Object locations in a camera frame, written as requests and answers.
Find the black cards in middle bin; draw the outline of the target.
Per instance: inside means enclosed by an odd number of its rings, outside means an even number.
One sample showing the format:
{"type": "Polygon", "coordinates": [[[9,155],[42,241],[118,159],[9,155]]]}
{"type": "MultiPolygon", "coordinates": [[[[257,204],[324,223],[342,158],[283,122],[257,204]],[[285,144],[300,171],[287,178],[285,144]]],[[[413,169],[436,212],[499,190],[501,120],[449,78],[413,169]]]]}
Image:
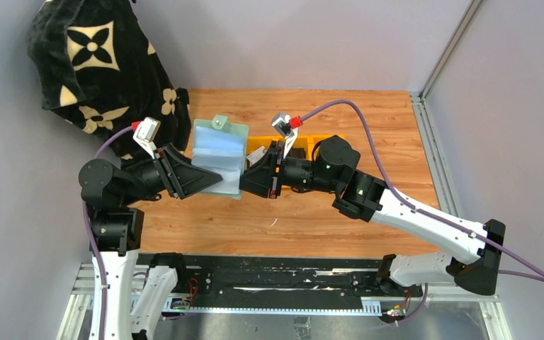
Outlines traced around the black cards in middle bin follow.
{"type": "Polygon", "coordinates": [[[288,156],[293,158],[298,158],[298,159],[306,159],[307,152],[303,148],[292,148],[290,152],[288,153],[288,156]]]}

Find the black floral patterned blanket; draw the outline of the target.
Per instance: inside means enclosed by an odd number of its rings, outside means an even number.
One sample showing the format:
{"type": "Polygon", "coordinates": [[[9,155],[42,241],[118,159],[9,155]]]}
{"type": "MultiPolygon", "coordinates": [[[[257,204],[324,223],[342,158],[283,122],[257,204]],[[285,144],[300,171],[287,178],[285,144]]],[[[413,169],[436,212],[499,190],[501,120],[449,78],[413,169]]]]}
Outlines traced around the black floral patterned blanket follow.
{"type": "Polygon", "coordinates": [[[187,148],[188,92],[171,83],[131,1],[46,1],[25,41],[42,109],[112,140],[113,153],[126,163],[146,153],[123,129],[146,117],[160,122],[156,145],[187,148]]]}

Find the right yellow plastic bin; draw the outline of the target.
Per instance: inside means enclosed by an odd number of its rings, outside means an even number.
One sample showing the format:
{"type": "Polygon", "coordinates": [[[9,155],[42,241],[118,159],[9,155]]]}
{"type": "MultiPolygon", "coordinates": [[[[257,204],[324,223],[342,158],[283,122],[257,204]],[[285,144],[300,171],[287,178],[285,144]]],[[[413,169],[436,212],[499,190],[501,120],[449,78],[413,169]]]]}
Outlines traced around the right yellow plastic bin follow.
{"type": "Polygon", "coordinates": [[[332,137],[339,137],[341,139],[345,139],[344,135],[332,135],[332,134],[317,134],[317,135],[309,135],[308,137],[308,146],[310,148],[313,148],[316,145],[320,145],[324,140],[332,137]]]}

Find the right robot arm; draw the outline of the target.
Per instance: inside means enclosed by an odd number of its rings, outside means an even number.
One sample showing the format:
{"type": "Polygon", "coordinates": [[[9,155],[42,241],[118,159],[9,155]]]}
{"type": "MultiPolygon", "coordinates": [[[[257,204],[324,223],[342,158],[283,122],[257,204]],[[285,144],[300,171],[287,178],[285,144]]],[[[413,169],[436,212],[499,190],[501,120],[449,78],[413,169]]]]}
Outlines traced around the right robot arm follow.
{"type": "Polygon", "coordinates": [[[391,189],[387,181],[359,171],[360,153],[337,135],[322,140],[312,160],[283,153],[283,143],[272,141],[263,157],[241,175],[240,189],[270,199],[279,197],[284,186],[330,193],[342,215],[397,228],[440,249],[418,256],[384,256],[379,283],[453,283],[470,293],[495,294],[504,223],[460,219],[391,189]]]}

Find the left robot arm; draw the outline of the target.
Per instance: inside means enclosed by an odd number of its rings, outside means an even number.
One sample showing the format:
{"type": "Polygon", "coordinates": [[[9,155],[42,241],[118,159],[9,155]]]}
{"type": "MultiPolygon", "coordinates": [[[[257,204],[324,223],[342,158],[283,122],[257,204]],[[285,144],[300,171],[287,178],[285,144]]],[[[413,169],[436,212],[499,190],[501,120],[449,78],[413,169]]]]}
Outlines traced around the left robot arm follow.
{"type": "Polygon", "coordinates": [[[91,339],[153,339],[169,294],[176,288],[196,288],[182,254],[158,253],[149,262],[139,300],[132,301],[145,214],[131,205],[157,201],[162,191],[188,198],[221,181],[221,175],[192,165],[170,144],[131,171],[102,158],[81,168],[79,184],[93,253],[91,339]]]}

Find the left yellow plastic bin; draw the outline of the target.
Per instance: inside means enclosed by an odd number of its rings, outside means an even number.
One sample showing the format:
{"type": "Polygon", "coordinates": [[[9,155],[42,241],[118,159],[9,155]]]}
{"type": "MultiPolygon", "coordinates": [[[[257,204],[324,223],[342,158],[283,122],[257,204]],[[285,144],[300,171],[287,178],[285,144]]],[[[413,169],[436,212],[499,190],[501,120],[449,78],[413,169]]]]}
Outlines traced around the left yellow plastic bin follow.
{"type": "Polygon", "coordinates": [[[278,141],[278,137],[274,137],[274,136],[249,137],[247,140],[246,155],[248,155],[248,153],[250,152],[253,152],[255,149],[257,149],[260,146],[264,146],[268,150],[268,147],[272,143],[272,141],[274,142],[278,141]]]}

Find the middle yellow plastic bin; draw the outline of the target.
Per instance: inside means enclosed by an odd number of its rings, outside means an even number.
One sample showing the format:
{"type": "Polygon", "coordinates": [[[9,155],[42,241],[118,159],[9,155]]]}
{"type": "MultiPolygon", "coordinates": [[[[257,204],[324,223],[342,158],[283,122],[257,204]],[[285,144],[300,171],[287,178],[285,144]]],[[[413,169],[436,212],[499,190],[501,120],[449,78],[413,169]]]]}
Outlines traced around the middle yellow plastic bin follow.
{"type": "Polygon", "coordinates": [[[312,152],[313,152],[314,148],[310,148],[308,146],[308,143],[307,143],[308,142],[308,137],[309,137],[309,135],[300,135],[300,136],[298,136],[295,139],[294,143],[290,147],[288,146],[288,143],[285,142],[284,145],[283,145],[283,151],[282,152],[286,151],[286,156],[288,157],[288,153],[290,152],[290,150],[292,148],[303,148],[307,152],[306,160],[312,160],[312,152]]]}

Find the green leather card holder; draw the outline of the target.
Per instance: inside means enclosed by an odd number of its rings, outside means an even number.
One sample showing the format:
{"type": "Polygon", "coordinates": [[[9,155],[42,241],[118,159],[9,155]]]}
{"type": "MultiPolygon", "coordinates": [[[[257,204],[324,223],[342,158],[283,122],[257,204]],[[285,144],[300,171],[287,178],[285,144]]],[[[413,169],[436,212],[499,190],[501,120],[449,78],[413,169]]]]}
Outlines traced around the green leather card holder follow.
{"type": "Polygon", "coordinates": [[[204,194],[239,200],[240,176],[246,166],[249,126],[233,123],[226,115],[193,122],[192,164],[221,175],[222,180],[204,194]]]}

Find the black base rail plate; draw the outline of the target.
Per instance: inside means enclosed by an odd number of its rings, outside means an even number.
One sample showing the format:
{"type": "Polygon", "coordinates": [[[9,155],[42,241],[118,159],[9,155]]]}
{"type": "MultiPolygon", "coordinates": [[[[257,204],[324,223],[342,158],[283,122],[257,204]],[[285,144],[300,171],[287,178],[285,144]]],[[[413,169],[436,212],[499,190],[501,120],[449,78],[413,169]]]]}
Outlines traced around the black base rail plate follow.
{"type": "Polygon", "coordinates": [[[172,293],[193,307],[255,310],[356,310],[363,298],[420,298],[377,277],[378,259],[184,255],[172,293]]]}

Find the silver cards in left bin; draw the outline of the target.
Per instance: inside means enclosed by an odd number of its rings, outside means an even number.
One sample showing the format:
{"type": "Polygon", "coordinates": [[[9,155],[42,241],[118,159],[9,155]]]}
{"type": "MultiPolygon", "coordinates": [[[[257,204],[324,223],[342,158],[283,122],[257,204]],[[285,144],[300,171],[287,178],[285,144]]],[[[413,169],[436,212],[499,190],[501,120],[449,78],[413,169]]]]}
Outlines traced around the silver cards in left bin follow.
{"type": "Polygon", "coordinates": [[[267,152],[267,149],[264,146],[260,146],[257,149],[255,149],[253,152],[248,153],[248,155],[246,156],[247,166],[250,167],[255,165],[255,163],[257,163],[264,157],[266,152],[267,152]]]}

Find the yellow plastic bin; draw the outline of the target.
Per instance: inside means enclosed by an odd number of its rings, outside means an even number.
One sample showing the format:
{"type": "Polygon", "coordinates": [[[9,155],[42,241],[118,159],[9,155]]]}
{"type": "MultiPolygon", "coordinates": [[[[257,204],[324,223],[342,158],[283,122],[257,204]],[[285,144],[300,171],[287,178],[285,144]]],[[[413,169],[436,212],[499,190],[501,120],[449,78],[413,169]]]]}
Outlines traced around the yellow plastic bin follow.
{"type": "Polygon", "coordinates": [[[306,160],[312,160],[312,152],[313,152],[314,148],[310,148],[308,146],[308,143],[307,143],[308,142],[308,137],[309,137],[309,135],[300,135],[300,136],[298,136],[295,139],[294,143],[290,147],[288,146],[288,143],[285,142],[284,145],[283,145],[283,151],[282,152],[286,151],[286,156],[288,157],[288,153],[290,152],[290,150],[292,148],[303,148],[307,152],[306,160]]]}
{"type": "Polygon", "coordinates": [[[253,152],[255,149],[257,149],[260,146],[264,146],[268,150],[268,147],[272,143],[272,141],[274,142],[278,141],[278,137],[274,137],[274,136],[249,137],[247,140],[246,155],[248,155],[248,153],[250,152],[253,152]]]}
{"type": "Polygon", "coordinates": [[[313,148],[316,145],[320,145],[324,140],[332,137],[339,137],[341,139],[345,139],[344,135],[332,135],[332,134],[317,134],[317,135],[309,135],[308,137],[308,146],[310,148],[313,148]]]}

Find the aluminium frame rail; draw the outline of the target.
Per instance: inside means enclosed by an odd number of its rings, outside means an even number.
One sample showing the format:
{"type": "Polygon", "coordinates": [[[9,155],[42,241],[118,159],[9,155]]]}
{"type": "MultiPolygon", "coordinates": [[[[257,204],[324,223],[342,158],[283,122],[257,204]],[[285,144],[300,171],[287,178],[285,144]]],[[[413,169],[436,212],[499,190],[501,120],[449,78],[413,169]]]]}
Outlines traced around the aluminium frame rail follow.
{"type": "Polygon", "coordinates": [[[484,4],[483,0],[467,3],[466,10],[421,90],[409,92],[439,208],[455,215],[458,214],[458,202],[451,188],[451,178],[430,110],[429,98],[484,4]]]}

